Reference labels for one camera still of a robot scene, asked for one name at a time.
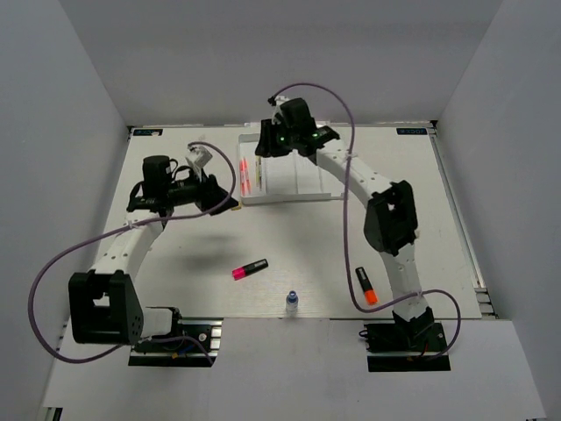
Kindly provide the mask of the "yellow pen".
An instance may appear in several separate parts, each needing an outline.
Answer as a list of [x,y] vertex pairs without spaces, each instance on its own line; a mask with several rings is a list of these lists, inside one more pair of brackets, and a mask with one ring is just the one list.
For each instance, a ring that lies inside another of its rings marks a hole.
[[262,169],[261,169],[261,157],[255,156],[255,182],[259,190],[262,190]]

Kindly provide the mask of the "pink pen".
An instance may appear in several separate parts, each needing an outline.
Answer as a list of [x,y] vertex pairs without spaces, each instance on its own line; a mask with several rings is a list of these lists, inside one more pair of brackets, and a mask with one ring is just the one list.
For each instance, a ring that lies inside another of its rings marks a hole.
[[245,164],[243,160],[239,161],[238,165],[239,179],[240,179],[240,196],[245,195]]

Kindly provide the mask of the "orange pen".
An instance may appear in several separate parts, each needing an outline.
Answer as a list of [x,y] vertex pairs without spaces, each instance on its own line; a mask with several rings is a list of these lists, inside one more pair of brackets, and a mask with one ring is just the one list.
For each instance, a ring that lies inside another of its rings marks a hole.
[[242,160],[242,164],[243,164],[243,171],[245,177],[245,190],[246,190],[246,194],[250,196],[252,193],[252,185],[251,185],[249,167],[245,157]]

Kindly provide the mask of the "small blue-capped bottle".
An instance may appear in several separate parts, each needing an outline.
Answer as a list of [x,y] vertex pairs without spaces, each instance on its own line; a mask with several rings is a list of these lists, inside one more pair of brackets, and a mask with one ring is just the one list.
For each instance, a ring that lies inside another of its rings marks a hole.
[[286,314],[292,317],[298,310],[299,297],[294,290],[290,290],[286,296]]

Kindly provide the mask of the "orange highlighter black cap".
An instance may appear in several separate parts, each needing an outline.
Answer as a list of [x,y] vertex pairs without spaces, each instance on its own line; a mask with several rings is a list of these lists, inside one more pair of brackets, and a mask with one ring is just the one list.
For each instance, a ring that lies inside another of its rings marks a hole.
[[375,305],[378,303],[378,297],[373,289],[373,285],[363,267],[355,268],[356,276],[358,277],[360,287],[362,288],[366,303],[368,305]]

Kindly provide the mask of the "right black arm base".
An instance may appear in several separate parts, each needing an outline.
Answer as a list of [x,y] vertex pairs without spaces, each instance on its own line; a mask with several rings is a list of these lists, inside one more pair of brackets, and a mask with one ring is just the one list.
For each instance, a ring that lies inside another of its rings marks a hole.
[[366,344],[370,373],[447,372],[451,370],[444,328],[435,323],[420,339],[410,341],[394,324],[367,324],[359,332]]

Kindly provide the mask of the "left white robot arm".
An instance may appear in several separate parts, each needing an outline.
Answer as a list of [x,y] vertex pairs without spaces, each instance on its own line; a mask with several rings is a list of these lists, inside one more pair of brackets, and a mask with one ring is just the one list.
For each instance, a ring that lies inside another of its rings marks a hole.
[[237,206],[216,177],[204,172],[210,159],[205,147],[191,147],[186,155],[188,177],[179,180],[168,156],[144,158],[143,179],[131,190],[123,231],[88,272],[75,273],[69,280],[75,342],[134,346],[155,337],[167,350],[183,344],[179,311],[142,306],[134,280],[175,208],[194,204],[202,214],[216,215]]

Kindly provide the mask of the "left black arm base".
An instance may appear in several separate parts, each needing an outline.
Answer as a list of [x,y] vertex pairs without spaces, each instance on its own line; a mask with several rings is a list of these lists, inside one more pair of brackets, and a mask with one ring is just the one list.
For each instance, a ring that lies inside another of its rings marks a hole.
[[130,367],[212,367],[218,356],[223,321],[180,319],[174,331],[136,345]]

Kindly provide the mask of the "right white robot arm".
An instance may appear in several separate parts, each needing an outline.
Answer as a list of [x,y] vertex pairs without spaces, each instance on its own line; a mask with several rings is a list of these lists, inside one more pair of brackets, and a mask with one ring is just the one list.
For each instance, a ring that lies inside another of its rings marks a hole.
[[361,202],[366,210],[364,236],[380,253],[394,299],[394,343],[403,349],[418,348],[428,338],[434,316],[415,263],[418,219],[411,185],[375,173],[336,131],[316,124],[303,99],[273,96],[268,102],[274,112],[261,122],[255,153],[276,158],[297,152],[336,177],[344,193]]

